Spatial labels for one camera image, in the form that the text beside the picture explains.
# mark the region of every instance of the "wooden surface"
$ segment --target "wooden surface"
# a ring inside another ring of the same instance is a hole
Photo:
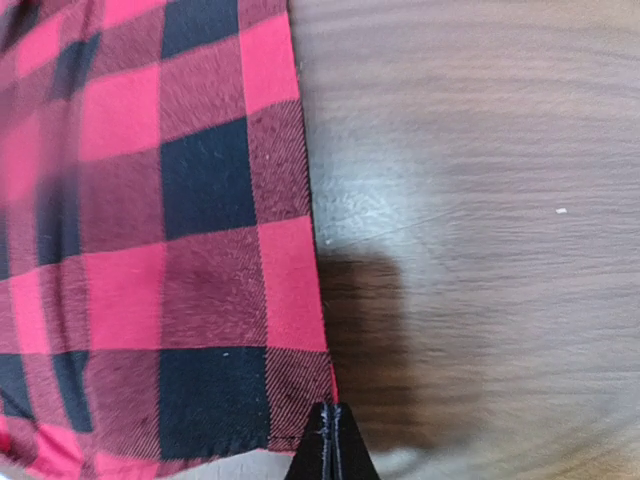
[[[421,452],[412,478],[640,478],[640,4],[292,14],[329,340],[371,446]]]

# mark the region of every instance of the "wooden floor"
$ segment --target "wooden floor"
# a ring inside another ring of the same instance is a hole
[[[415,478],[640,478],[640,4],[292,14],[329,340],[371,446],[416,449]]]

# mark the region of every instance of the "checkered fabric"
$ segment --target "checkered fabric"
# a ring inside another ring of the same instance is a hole
[[[0,463],[295,450],[334,396],[285,0],[0,0]]]

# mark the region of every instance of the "red and black plaid fabric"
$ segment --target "red and black plaid fabric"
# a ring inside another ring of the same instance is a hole
[[[295,450],[334,394],[285,0],[0,15],[0,463]]]

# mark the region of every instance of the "brown wood grain surface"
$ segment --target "brown wood grain surface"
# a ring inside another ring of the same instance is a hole
[[[329,340],[371,446],[424,452],[415,478],[640,478],[640,4],[292,17]]]

